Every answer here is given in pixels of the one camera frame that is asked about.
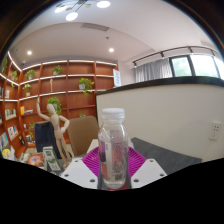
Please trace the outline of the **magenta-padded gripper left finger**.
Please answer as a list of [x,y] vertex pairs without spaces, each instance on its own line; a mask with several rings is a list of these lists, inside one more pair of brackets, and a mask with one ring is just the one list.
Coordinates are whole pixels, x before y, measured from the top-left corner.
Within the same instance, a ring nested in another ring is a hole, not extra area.
[[73,159],[61,177],[81,187],[97,189],[99,173],[98,148],[94,148],[83,158]]

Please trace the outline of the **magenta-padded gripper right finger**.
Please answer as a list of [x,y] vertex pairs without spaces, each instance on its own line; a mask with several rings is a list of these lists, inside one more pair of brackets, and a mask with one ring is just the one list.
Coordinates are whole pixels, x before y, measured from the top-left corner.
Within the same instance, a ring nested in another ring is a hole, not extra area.
[[141,188],[166,176],[166,172],[153,159],[146,159],[133,148],[129,148],[128,177],[131,189]]

